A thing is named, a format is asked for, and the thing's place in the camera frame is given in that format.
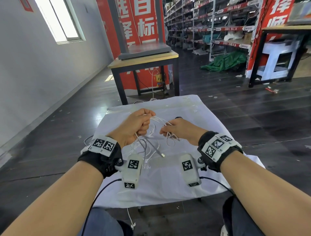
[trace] cardboard box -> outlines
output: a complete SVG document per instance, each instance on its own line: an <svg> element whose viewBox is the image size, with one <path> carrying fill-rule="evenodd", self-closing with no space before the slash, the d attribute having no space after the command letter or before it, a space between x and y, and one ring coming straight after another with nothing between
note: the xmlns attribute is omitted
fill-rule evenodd
<svg viewBox="0 0 311 236"><path fill-rule="evenodd" d="M252 32L246 33L244 35L243 43L244 44L251 44L251 41L252 41Z"/></svg>

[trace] black table leg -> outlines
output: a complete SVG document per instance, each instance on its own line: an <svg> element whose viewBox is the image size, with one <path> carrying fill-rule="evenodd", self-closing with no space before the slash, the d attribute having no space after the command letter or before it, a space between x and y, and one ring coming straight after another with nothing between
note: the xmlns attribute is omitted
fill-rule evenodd
<svg viewBox="0 0 311 236"><path fill-rule="evenodd" d="M127 100L126 95L125 95L125 91L123 88L123 84L122 84L120 73L119 73L118 69L117 68L111 69L111 72L112 72L112 75L114 76L114 81L116 83L122 105L128 105L128 100Z"/></svg>
<svg viewBox="0 0 311 236"><path fill-rule="evenodd" d="M299 61L300 61L302 55L305 52L304 45L308 41L308 39L309 39L309 35L304 35L304 37L302 38L302 40L300 42L300 45L299 45L299 48L297 49L295 59L293 61L293 64L292 64L291 68L288 71L287 78L286 78L285 81L291 82L291 79L293 78L293 75L294 75L295 70L296 70L296 68L297 68L297 66L299 64Z"/></svg>
<svg viewBox="0 0 311 236"><path fill-rule="evenodd" d="M253 70L252 70L252 74L251 74L251 78L249 79L249 85L248 85L249 88L254 87L254 82L255 82L255 79L257 77L257 71L258 71L263 47L264 47L265 42L266 42L266 38L267 38L267 33L265 31L263 31L261 34L261 37L260 37L260 41L259 41L259 45L258 45L258 49L257 49L255 61L254 61L254 66L253 66Z"/></svg>
<svg viewBox="0 0 311 236"><path fill-rule="evenodd" d="M179 62L178 57L174 59L173 62L173 82L175 96L179 96Z"/></svg>

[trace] dark wooden floor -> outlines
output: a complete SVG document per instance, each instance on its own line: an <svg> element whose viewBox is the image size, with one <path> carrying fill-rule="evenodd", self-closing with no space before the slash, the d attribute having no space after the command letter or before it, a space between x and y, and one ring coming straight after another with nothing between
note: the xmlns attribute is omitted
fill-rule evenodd
<svg viewBox="0 0 311 236"><path fill-rule="evenodd" d="M199 70L206 56L177 52L180 95L197 94L247 154L259 156L268 170L311 195L311 78L273 84L279 93L271 94L264 85L249 89L247 80L235 77L239 73ZM60 178L76 162L83 140L94 133L107 108L121 105L109 75L101 72L12 150L14 158L0 170L0 207L6 212L18 215ZM135 235L219 235L221 207L228 196L225 192L202 202L146 206L141 214L131 208ZM109 212L129 222L126 209Z"/></svg>

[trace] wall baseboard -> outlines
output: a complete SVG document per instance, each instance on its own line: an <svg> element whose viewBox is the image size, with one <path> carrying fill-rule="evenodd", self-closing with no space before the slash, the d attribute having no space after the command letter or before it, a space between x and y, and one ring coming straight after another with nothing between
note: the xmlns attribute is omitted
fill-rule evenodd
<svg viewBox="0 0 311 236"><path fill-rule="evenodd" d="M41 122L48 118L54 111L56 111L63 103L65 103L69 98L71 98L80 88L82 88L87 82L94 78L99 72L105 69L106 66L101 67L88 78L82 81L77 87L75 87L71 92L69 92L65 97L55 103L51 108L45 111L37 119L27 125L23 130L16 134L13 138L7 141L3 146L0 147L0 168L12 157L9 153L11 148L22 141L31 131L33 131Z"/></svg>

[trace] small table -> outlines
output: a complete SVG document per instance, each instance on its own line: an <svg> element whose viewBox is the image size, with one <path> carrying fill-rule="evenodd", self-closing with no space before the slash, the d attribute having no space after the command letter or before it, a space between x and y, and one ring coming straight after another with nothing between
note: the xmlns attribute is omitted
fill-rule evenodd
<svg viewBox="0 0 311 236"><path fill-rule="evenodd" d="M267 34L270 33L275 33L275 34L297 34L297 35L303 35L303 38L300 42L300 46L297 49L297 53L294 59L294 62L291 66L291 68L288 71L288 74L285 78L281 78L281 79L269 79L269 80L264 80L263 83L267 83L267 82L273 82L275 80L285 80L290 82L294 72L298 66L298 63L301 59L301 56L303 55L305 49L304 49L304 45L305 43L308 41L308 38L311 34L311 25L296 25L296 26L286 26L286 25L282 25L282 26L273 26L273 27L266 27L262 29L262 34L260 37L260 42L258 45L258 50L256 53L256 57L255 57L255 62L254 62L254 66L253 66L253 70L252 70L252 74L251 74L251 78L249 80L249 88L252 88L255 84L259 84L262 83L261 81L255 81L256 77L257 77L257 71L258 71L258 67L259 67L259 63L260 63L260 58L262 55L262 51L263 51L263 47L265 45L266 42L266 37Z"/></svg>
<svg viewBox="0 0 311 236"><path fill-rule="evenodd" d="M127 105L128 100L126 99L120 73L173 64L173 82L175 96L179 96L178 63L178 53L171 51L168 53L155 54L151 56L138 57L127 60L115 60L108 66L108 68L112 71L112 75L117 85L122 105Z"/></svg>

